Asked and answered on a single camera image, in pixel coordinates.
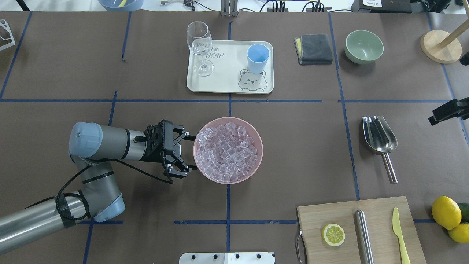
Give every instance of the wooden cutting board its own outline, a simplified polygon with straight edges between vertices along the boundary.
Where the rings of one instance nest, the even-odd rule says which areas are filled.
[[[399,209],[402,234],[410,262],[426,264],[405,196],[299,206],[298,219],[303,231],[307,263],[361,263],[354,222],[355,211],[360,209],[365,212],[374,263],[400,264],[399,241],[392,225],[394,207]],[[344,229],[345,240],[342,245],[331,247],[323,241],[322,229],[327,224],[338,224]]]

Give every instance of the metal scoop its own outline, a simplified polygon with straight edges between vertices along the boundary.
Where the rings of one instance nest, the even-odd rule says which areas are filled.
[[[370,146],[375,154],[383,157],[389,182],[391,184],[397,183],[397,177],[389,157],[389,153],[397,147],[397,139],[384,117],[364,116],[363,132],[368,146]]]

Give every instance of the wooden stand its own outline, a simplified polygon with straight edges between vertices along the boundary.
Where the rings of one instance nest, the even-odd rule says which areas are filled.
[[[469,6],[467,0],[463,0],[466,13],[469,17]],[[422,51],[430,59],[439,63],[453,63],[462,55],[461,43],[457,37],[469,29],[469,19],[460,25],[453,33],[442,30],[432,30],[420,39]]]

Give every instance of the scoop handle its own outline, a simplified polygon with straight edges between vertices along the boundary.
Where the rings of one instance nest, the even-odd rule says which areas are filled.
[[[389,177],[389,182],[391,184],[396,184],[398,181],[397,181],[396,173],[394,172],[393,164],[391,163],[391,158],[389,157],[389,153],[383,153],[381,154],[381,156],[383,157],[383,162],[384,162],[384,166],[386,167],[386,172]]]

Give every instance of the blue tape line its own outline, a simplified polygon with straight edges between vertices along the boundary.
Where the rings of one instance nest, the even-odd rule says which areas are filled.
[[[228,116],[231,117],[231,93],[228,94]]]
[[[345,103],[447,103],[449,100],[339,100]]]
[[[116,102],[123,103],[146,103],[146,102],[160,102],[160,103],[226,103],[228,100],[190,100],[190,99],[117,99]]]
[[[231,23],[228,23],[228,40],[231,40]],[[232,102],[232,95],[231,93],[228,94],[228,116],[231,117],[231,102]]]
[[[107,124],[108,126],[112,126],[113,124],[114,108],[116,106],[116,98],[117,98],[117,91],[114,92],[113,106],[111,107],[111,114],[109,115],[109,123]]]
[[[98,103],[111,103],[110,99],[0,99],[1,102],[98,102]]]
[[[414,223],[436,223],[433,219],[414,219]]]
[[[231,23],[228,23],[228,40],[231,40]]]
[[[85,247],[85,254],[83,256],[83,264],[86,264],[88,261],[88,253],[90,251],[90,244],[91,244],[91,235],[93,234],[93,225],[95,221],[92,218],[90,221],[90,227],[88,228],[88,238],[86,239],[86,247]]]
[[[430,13],[427,12],[427,21],[428,21],[428,27],[430,30],[433,30],[433,26],[431,25],[431,20],[430,20]]]
[[[234,103],[322,103],[322,100],[232,100]]]
[[[175,221],[175,225],[226,225],[225,220],[183,220]]]
[[[13,69],[13,65],[15,64],[16,57],[18,56],[18,52],[20,51],[21,44],[23,43],[24,35],[26,34],[26,30],[28,29],[29,21],[31,20],[32,12],[30,12],[28,16],[28,20],[26,20],[26,24],[24,25],[23,33],[21,34],[20,41],[18,42],[18,46],[16,46],[15,55],[13,56],[13,60],[11,60],[10,68],[8,69],[7,76],[5,77],[5,82],[3,82],[3,87],[0,92],[0,99],[3,97],[3,93],[7,87],[8,79],[10,78],[11,70]]]
[[[327,14],[329,15],[329,27],[331,28],[331,38],[332,38],[332,46],[334,49],[335,68],[337,71],[337,81],[339,82],[339,87],[340,87],[340,100],[342,104],[342,113],[344,115],[345,131],[347,133],[348,151],[350,153],[350,160],[352,161],[353,178],[355,182],[355,196],[357,200],[360,200],[360,190],[358,189],[358,180],[356,178],[356,168],[355,168],[355,160],[353,158],[352,141],[350,140],[350,131],[348,129],[347,111],[345,109],[344,91],[342,89],[342,81],[340,80],[340,75],[339,75],[339,60],[337,58],[337,48],[335,45],[334,29],[332,26],[332,17],[331,17],[331,13],[327,13]]]
[[[443,74],[445,75],[446,84],[448,84],[449,93],[451,94],[451,98],[455,99],[455,97],[454,97],[454,92],[453,92],[453,87],[451,86],[451,82],[449,81],[449,78],[448,78],[448,74],[447,74],[447,72],[446,72],[445,65],[444,65],[444,64],[441,64],[441,68],[443,69]]]
[[[227,185],[227,252],[230,252],[230,203],[231,203],[231,185]]]
[[[298,220],[231,220],[232,225],[266,225],[266,224],[280,224],[292,225],[297,224]]]
[[[85,221],[82,221],[80,223],[77,223],[77,225],[90,225],[91,224],[91,221],[89,220],[85,220]],[[124,221],[113,221],[113,220],[108,220],[108,221],[105,221],[105,222],[96,222],[96,221],[93,221],[93,225],[123,225],[124,224]]]
[[[129,12],[129,18],[127,19],[127,28],[125,30],[124,45],[122,46],[122,60],[124,61],[125,46],[127,44],[127,36],[129,35],[130,19],[132,17],[132,12]]]

